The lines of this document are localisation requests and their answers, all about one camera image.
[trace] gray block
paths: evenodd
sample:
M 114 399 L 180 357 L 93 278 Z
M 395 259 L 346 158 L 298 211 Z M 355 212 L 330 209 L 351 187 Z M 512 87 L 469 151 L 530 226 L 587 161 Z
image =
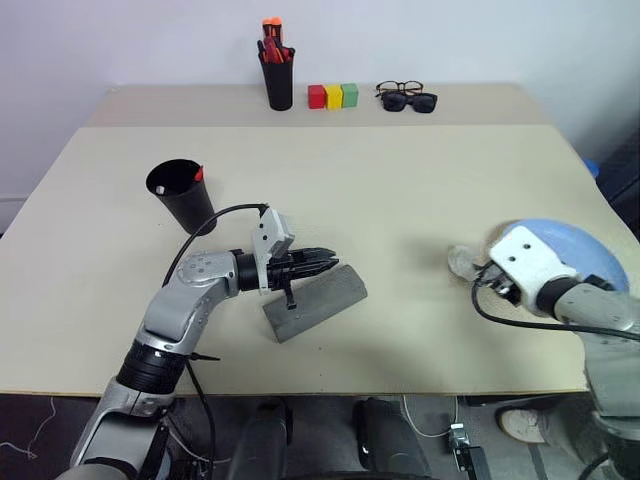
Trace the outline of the gray block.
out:
M 315 327 L 367 297 L 364 282 L 350 265 L 328 273 L 293 291 L 298 307 L 287 310 L 281 297 L 262 307 L 278 342 Z

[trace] black pen holder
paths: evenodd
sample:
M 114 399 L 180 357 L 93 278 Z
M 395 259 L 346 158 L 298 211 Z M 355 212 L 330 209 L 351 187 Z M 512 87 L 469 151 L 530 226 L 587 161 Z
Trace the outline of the black pen holder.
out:
M 147 190 L 169 209 L 189 235 L 214 215 L 204 178 L 196 180 L 200 168 L 193 160 L 169 160 L 151 170 L 146 182 Z M 211 222 L 198 236 L 211 232 L 216 223 Z
M 293 58 L 285 63 L 265 63 L 258 57 L 267 87 L 269 106 L 274 110 L 289 110 L 293 105 Z

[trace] white table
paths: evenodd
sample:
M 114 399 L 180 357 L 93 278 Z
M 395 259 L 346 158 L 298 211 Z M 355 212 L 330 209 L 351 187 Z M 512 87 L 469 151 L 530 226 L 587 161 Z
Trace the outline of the white table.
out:
M 447 270 L 449 245 L 481 244 L 526 217 L 575 224 L 618 257 L 633 292 L 638 243 L 581 160 L 517 87 L 441 86 L 437 111 L 272 112 L 258 87 L 127 87 L 105 98 L 0 240 L 0 391 L 99 395 L 117 373 L 185 233 L 145 189 L 171 158 L 205 165 L 217 208 L 269 202 L 294 246 L 326 246 L 369 297 L 278 344 L 241 294 L 211 315 L 198 362 L 216 394 L 501 393 L 585 388 L 570 333 L 478 317 Z M 250 249 L 253 213 L 195 248 Z M 521 309 L 484 295 L 512 318 Z M 183 381 L 179 392 L 191 392 Z

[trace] eyeglasses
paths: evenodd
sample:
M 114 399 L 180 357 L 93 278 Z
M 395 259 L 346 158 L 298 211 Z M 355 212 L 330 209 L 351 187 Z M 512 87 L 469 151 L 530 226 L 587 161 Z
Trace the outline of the eyeglasses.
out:
M 424 86 L 415 80 L 409 82 L 387 81 L 376 85 L 382 100 L 382 107 L 388 112 L 400 112 L 411 105 L 418 113 L 431 113 L 436 108 L 438 96 L 432 93 L 422 93 Z

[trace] red block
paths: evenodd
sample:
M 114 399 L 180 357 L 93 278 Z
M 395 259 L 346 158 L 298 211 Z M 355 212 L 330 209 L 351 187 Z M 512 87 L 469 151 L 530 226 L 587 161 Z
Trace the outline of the red block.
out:
M 309 95 L 309 108 L 324 108 L 326 95 L 322 85 L 309 85 L 307 94 Z

